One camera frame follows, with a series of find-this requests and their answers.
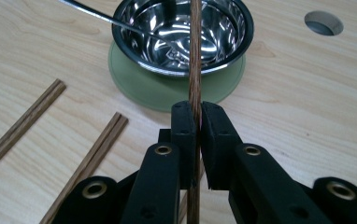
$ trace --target wooden chopstick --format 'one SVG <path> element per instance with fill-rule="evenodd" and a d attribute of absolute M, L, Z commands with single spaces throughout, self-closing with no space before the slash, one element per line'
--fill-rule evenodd
<path fill-rule="evenodd" d="M 127 122 L 128 119 L 125 116 L 120 113 L 115 113 L 40 223 L 51 223 L 53 221 L 65 197 L 77 185 L 77 183 L 94 173 Z"/>
<path fill-rule="evenodd" d="M 199 175 L 200 175 L 200 119 L 201 119 L 201 31 L 202 1 L 191 0 L 190 27 L 190 91 L 189 102 L 196 127 L 196 151 L 193 180 L 195 184 L 187 190 L 187 223 L 199 223 Z"/>
<path fill-rule="evenodd" d="M 0 139 L 0 160 L 30 129 L 39 117 L 65 90 L 65 84 L 56 79 L 35 103 L 16 121 Z"/>
<path fill-rule="evenodd" d="M 205 173 L 205 166 L 203 164 L 203 159 L 200 160 L 199 162 L 199 169 L 200 169 L 200 174 L 199 174 L 199 180 L 202 179 L 202 176 Z M 182 197 L 181 203 L 179 204 L 178 208 L 178 223 L 182 223 L 182 220 L 184 220 L 185 215 L 187 215 L 187 192 L 185 192 L 184 196 Z"/>

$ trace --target black clamp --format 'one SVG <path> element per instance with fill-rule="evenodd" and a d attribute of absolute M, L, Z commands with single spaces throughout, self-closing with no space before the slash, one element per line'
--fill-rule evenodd
<path fill-rule="evenodd" d="M 64 200 L 53 223 L 177 223 L 179 190 L 193 183 L 195 127 L 188 102 L 172 106 L 140 169 L 119 183 L 93 176 Z M 202 103 L 201 148 L 211 189 L 229 190 L 237 223 L 357 223 L 357 187 L 335 177 L 312 189 L 263 148 L 243 143 L 219 105 Z"/>

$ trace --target green rubber base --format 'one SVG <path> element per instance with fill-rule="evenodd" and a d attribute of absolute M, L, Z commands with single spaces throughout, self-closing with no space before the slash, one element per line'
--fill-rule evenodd
<path fill-rule="evenodd" d="M 237 86 L 245 70 L 246 58 L 222 70 L 202 76 L 202 101 L 218 103 Z M 152 73 L 128 59 L 111 43 L 108 67 L 120 91 L 129 99 L 147 108 L 170 112 L 173 104 L 188 100 L 187 77 L 164 77 Z"/>

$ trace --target metal spoon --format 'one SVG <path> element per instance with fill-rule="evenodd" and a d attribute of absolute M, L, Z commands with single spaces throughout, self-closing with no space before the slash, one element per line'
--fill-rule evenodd
<path fill-rule="evenodd" d="M 73 8 L 76 8 L 80 11 L 83 11 L 85 13 L 88 13 L 92 16 L 95 16 L 96 18 L 99 18 L 103 21 L 108 21 L 114 25 L 118 25 L 122 28 L 125 28 L 127 30 L 130 30 L 130 31 L 133 31 L 135 33 L 138 33 L 138 34 L 141 34 L 141 35 L 147 35 L 149 37 L 152 37 L 154 39 L 157 39 L 157 40 L 161 40 L 161 41 L 164 41 L 166 43 L 166 45 L 168 45 L 169 47 L 171 47 L 172 49 L 174 49 L 175 51 L 177 51 L 182 57 L 184 57 L 185 59 L 189 60 L 190 59 L 190 52 L 186 49 L 183 48 L 182 44 L 178 43 L 180 42 L 179 40 L 177 41 L 171 41 L 171 40 L 167 40 L 167 39 L 164 39 L 162 36 L 160 35 L 156 35 L 152 32 L 148 32 L 148 31 L 143 31 L 143 30 L 140 30 L 138 28 L 135 28 L 134 26 L 132 25 L 129 25 L 123 21 L 119 21 L 117 19 L 114 19 L 110 16 L 108 16 L 107 14 L 103 13 L 103 12 L 100 12 L 96 9 L 93 9 L 91 7 L 87 7 L 75 0 L 60 0 L 62 3 L 65 3 Z M 214 44 L 212 43 L 206 43 L 206 42 L 209 42 L 209 41 L 205 41 L 203 40 L 202 41 L 202 46 L 204 45 L 212 45 L 214 47 Z M 202 55 L 202 61 L 203 62 L 208 62 L 208 61 L 212 61 L 215 57 L 216 57 L 216 53 L 215 52 L 210 52 L 208 50 L 201 50 L 201 55 Z"/>

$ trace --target stainless steel bowl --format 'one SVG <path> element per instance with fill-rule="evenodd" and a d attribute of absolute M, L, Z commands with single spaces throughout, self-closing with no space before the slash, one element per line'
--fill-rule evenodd
<path fill-rule="evenodd" d="M 158 74 L 188 76 L 190 1 L 123 0 L 114 18 L 176 41 L 181 48 L 175 50 L 161 40 L 112 26 L 115 42 L 128 58 Z M 240 58 L 252 38 L 253 20 L 240 0 L 202 1 L 202 74 L 222 69 Z"/>

